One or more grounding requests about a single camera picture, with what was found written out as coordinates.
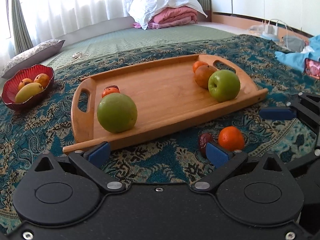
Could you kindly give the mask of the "green apple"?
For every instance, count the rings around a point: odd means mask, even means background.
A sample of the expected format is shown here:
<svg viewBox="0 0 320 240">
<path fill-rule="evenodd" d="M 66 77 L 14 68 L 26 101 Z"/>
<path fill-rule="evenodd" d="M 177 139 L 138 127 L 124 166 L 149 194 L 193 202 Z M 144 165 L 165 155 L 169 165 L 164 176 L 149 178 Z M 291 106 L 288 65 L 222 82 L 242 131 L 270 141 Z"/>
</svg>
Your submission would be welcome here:
<svg viewBox="0 0 320 240">
<path fill-rule="evenodd" d="M 217 102 L 233 100 L 240 92 L 240 80 L 230 70 L 218 70 L 210 76 L 208 90 Z"/>
</svg>

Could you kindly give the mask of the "green curtain left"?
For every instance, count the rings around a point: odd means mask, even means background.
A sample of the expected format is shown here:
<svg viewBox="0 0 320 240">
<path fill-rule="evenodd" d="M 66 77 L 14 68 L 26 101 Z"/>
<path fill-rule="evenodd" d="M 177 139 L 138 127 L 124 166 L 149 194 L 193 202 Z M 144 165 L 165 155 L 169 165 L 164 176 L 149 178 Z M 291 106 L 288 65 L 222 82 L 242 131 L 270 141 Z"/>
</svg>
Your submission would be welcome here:
<svg viewBox="0 0 320 240">
<path fill-rule="evenodd" d="M 11 19 L 16 54 L 20 54 L 33 48 L 23 16 L 20 0 L 11 0 Z"/>
</svg>

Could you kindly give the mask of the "small tangerine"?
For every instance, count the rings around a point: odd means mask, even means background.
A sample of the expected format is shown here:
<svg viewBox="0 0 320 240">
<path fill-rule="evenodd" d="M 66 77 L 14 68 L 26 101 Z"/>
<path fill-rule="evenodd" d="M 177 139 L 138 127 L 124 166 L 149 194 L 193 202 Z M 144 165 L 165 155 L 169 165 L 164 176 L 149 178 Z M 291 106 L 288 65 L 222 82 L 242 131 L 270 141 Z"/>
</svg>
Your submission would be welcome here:
<svg viewBox="0 0 320 240">
<path fill-rule="evenodd" d="M 103 90 L 102 94 L 101 94 L 101 97 L 105 97 L 109 94 L 112 94 L 112 93 L 120 93 L 120 90 L 117 90 L 117 89 L 106 89 L 106 90 Z"/>
<path fill-rule="evenodd" d="M 196 70 L 197 70 L 199 67 L 201 67 L 201 66 L 206 66 L 206 65 L 208 65 L 208 63 L 206 63 L 206 62 L 204 62 L 204 61 L 196 61 L 196 62 L 194 62 L 194 64 L 193 64 L 193 72 L 195 73 Z"/>
<path fill-rule="evenodd" d="M 241 131 L 234 126 L 222 129 L 218 135 L 217 142 L 228 151 L 243 150 L 245 147 L 245 140 Z"/>
</svg>

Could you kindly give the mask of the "red smartphone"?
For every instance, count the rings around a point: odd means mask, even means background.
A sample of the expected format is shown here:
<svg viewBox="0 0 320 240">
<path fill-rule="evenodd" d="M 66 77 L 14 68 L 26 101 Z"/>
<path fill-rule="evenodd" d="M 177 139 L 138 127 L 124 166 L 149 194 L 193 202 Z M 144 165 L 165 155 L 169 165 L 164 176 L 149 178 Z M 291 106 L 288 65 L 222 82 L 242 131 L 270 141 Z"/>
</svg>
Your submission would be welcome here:
<svg viewBox="0 0 320 240">
<path fill-rule="evenodd" d="M 320 62 L 312 59 L 305 59 L 304 73 L 314 79 L 320 79 Z"/>
</svg>

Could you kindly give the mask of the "dark red date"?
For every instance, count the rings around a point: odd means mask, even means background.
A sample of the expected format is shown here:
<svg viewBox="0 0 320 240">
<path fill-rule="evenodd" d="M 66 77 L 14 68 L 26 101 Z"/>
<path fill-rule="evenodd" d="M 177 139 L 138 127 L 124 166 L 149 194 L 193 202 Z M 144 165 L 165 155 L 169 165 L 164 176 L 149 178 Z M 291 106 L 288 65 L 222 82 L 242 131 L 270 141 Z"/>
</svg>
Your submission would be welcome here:
<svg viewBox="0 0 320 240">
<path fill-rule="evenodd" d="M 211 133 L 202 133 L 198 138 L 198 147 L 201 155 L 206 158 L 207 143 L 213 140 Z"/>
<path fill-rule="evenodd" d="M 117 89 L 117 90 L 119 90 L 119 87 L 117 85 L 109 85 L 109 86 L 106 86 L 104 88 L 104 90 L 106 90 L 106 89 Z"/>
</svg>

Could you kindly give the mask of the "light blue cloth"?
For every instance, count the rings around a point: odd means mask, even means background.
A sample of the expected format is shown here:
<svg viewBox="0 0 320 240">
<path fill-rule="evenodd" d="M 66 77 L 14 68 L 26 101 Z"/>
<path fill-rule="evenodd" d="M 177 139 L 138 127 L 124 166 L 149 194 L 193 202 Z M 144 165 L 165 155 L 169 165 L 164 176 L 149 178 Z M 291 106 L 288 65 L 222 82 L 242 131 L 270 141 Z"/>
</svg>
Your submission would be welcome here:
<svg viewBox="0 0 320 240">
<path fill-rule="evenodd" d="M 311 50 L 303 53 L 287 53 L 276 51 L 275 58 L 282 64 L 292 67 L 300 72 L 304 71 L 305 59 L 311 59 L 319 62 L 319 35 L 309 39 L 309 47 Z"/>
</svg>

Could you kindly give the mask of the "green quilted mattress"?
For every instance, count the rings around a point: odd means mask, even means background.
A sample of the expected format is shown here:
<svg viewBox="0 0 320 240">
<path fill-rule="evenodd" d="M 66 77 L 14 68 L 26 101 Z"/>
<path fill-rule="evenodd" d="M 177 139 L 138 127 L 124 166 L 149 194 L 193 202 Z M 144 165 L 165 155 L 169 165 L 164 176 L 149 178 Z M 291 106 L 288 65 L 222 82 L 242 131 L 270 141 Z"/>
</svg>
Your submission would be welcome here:
<svg viewBox="0 0 320 240">
<path fill-rule="evenodd" d="M 220 40 L 235 33 L 199 24 L 189 24 L 165 29 L 124 29 L 89 38 L 71 45 L 64 45 L 60 52 L 42 62 L 57 68 L 72 60 L 72 55 L 81 52 L 90 59 L 144 47 L 198 40 Z"/>
</svg>

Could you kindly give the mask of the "wooden serving tray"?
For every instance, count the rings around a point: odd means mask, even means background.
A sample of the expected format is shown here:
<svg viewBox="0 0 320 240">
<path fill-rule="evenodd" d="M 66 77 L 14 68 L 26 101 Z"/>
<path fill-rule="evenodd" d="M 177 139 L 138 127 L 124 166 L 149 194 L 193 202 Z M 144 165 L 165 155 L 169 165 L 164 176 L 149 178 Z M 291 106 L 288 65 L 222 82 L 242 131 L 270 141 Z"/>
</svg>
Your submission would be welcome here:
<svg viewBox="0 0 320 240">
<path fill-rule="evenodd" d="M 231 101 L 219 103 L 194 80 L 193 63 L 221 62 L 235 70 L 241 88 Z M 117 85 L 138 110 L 133 129 L 110 133 L 97 120 L 97 106 L 103 89 Z M 231 61 L 216 55 L 194 54 L 149 61 L 98 73 L 81 80 L 71 107 L 75 143 L 64 153 L 86 150 L 103 141 L 113 150 L 141 144 L 238 111 L 264 100 L 266 88 L 259 89 L 249 75 Z"/>
</svg>

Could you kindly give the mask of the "white crumpled duvet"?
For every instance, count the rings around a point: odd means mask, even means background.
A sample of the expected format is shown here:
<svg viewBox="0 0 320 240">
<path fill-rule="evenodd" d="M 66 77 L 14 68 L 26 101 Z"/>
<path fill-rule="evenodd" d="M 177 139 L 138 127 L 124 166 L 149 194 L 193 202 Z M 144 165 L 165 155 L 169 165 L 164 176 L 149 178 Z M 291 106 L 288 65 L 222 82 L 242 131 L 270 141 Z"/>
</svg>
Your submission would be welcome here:
<svg viewBox="0 0 320 240">
<path fill-rule="evenodd" d="M 190 7 L 206 16 L 202 6 L 197 0 L 133 0 L 128 8 L 129 15 L 135 20 L 135 16 L 146 11 L 150 11 L 152 15 L 158 14 L 163 8 L 179 8 Z"/>
</svg>

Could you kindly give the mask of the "large dull orange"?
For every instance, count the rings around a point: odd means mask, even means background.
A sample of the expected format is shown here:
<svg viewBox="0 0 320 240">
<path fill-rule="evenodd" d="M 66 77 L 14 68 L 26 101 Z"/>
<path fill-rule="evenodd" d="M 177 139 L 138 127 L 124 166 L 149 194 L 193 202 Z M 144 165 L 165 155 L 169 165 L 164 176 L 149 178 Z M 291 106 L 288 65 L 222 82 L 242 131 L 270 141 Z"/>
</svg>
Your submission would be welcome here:
<svg viewBox="0 0 320 240">
<path fill-rule="evenodd" d="M 198 86 L 204 89 L 208 89 L 208 80 L 213 75 L 217 69 L 210 65 L 202 65 L 195 70 L 195 82 Z"/>
</svg>

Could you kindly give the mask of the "pink folded blanket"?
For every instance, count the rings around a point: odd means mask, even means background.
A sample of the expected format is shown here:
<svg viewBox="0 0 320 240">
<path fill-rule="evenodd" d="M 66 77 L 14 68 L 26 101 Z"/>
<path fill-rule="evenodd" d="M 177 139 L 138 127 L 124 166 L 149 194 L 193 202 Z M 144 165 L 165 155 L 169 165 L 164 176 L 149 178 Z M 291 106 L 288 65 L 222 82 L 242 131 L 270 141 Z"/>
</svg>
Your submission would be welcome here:
<svg viewBox="0 0 320 240">
<path fill-rule="evenodd" d="M 183 6 L 163 8 L 161 12 L 155 15 L 152 15 L 150 11 L 137 14 L 132 26 L 136 29 L 163 29 L 194 23 L 197 23 L 197 11 Z"/>
</svg>

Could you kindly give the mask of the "orange fruit in bowl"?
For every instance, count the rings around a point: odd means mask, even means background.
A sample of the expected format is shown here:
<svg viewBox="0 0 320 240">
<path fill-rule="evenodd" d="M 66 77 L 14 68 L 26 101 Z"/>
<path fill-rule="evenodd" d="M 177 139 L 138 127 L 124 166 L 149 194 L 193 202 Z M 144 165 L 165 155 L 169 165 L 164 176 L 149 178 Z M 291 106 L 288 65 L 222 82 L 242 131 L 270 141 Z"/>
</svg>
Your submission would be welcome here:
<svg viewBox="0 0 320 240">
<path fill-rule="evenodd" d="M 50 82 L 50 76 L 45 73 L 41 73 L 35 77 L 34 82 L 39 83 L 43 89 L 45 89 Z"/>
<path fill-rule="evenodd" d="M 33 80 L 30 78 L 24 78 L 20 81 L 19 85 L 18 85 L 18 91 L 20 91 L 24 86 L 33 83 Z"/>
</svg>

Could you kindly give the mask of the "yellow mango in bowl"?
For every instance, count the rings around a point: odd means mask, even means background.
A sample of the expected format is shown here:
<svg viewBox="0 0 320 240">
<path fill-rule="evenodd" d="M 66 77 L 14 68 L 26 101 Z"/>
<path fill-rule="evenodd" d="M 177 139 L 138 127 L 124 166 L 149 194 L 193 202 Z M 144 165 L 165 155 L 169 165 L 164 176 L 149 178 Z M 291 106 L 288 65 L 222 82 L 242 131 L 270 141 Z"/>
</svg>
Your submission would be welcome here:
<svg viewBox="0 0 320 240">
<path fill-rule="evenodd" d="M 32 96 L 35 96 L 43 91 L 43 87 L 39 83 L 30 83 L 24 86 L 15 96 L 16 103 L 24 103 Z"/>
</svg>

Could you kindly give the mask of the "large round green fruit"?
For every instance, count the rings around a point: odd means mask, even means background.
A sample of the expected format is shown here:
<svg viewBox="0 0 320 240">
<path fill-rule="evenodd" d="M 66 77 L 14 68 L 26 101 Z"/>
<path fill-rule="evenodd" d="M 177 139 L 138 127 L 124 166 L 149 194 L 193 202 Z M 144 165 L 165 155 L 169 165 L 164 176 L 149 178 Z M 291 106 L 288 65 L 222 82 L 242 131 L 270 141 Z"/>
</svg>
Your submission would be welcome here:
<svg viewBox="0 0 320 240">
<path fill-rule="evenodd" d="M 97 107 L 99 124 L 110 133 L 121 133 L 133 129 L 137 117 L 136 104 L 125 94 L 108 94 L 100 100 Z"/>
</svg>

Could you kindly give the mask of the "red scalloped fruit bowl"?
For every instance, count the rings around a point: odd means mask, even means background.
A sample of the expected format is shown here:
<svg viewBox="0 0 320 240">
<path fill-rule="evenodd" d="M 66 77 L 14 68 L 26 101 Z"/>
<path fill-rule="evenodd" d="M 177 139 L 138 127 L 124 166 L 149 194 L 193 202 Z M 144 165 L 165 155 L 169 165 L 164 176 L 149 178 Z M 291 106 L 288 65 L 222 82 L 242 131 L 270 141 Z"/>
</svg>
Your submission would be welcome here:
<svg viewBox="0 0 320 240">
<path fill-rule="evenodd" d="M 54 70 L 42 64 L 19 70 L 4 84 L 1 98 L 4 105 L 15 111 L 30 109 L 52 90 Z"/>
</svg>

